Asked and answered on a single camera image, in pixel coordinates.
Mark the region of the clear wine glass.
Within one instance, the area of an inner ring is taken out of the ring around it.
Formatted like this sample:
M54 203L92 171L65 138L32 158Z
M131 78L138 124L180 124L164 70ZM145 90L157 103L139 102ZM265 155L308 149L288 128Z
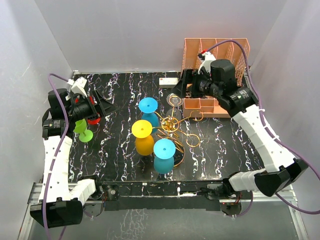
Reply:
M167 98L167 103L170 105L170 109L166 112L166 117L174 117L178 121L182 119L182 113L179 107L184 103L184 100L174 93L170 93Z

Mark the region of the green wine glass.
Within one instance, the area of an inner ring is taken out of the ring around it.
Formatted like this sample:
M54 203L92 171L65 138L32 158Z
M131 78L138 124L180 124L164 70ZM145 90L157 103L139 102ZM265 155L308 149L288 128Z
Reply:
M82 143L87 143L93 138L93 132L87 129L87 121L85 119L75 122L75 128L73 132L78 134L79 140Z

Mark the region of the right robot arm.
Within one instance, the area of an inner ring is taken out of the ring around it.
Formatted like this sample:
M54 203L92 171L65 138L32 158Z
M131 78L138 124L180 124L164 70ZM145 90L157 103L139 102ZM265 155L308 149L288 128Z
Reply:
M278 143L279 138L271 132L258 99L247 87L237 85L235 66L227 59L211 61L208 67L199 70L184 69L172 92L185 98L190 84L192 97L211 96L242 128L258 151L264 168L238 172L225 179L223 194L233 199L241 191L260 191L271 197L295 182L308 168L288 149Z

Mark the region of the red wine glass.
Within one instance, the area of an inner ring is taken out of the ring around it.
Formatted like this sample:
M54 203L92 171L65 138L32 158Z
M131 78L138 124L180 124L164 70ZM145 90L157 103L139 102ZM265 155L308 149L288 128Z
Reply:
M95 104L94 98L92 96L89 96L89 99L90 99L90 102L94 105ZM77 97L75 99L75 103L77 104L79 101L80 101L80 98ZM97 119L85 118L85 120L87 121L87 123L89 125L96 125L96 124L98 124L100 122L101 118L100 117L98 117Z

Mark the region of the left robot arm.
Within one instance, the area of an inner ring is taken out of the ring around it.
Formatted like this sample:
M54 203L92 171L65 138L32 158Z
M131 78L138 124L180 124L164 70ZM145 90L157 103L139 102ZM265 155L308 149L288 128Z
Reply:
M77 121L95 120L110 115L118 107L94 90L91 96L58 88L48 92L49 109L42 117L45 149L42 189L30 215L46 228L78 225L83 208L91 198L99 199L103 187L97 175L83 176L69 189L69 156Z

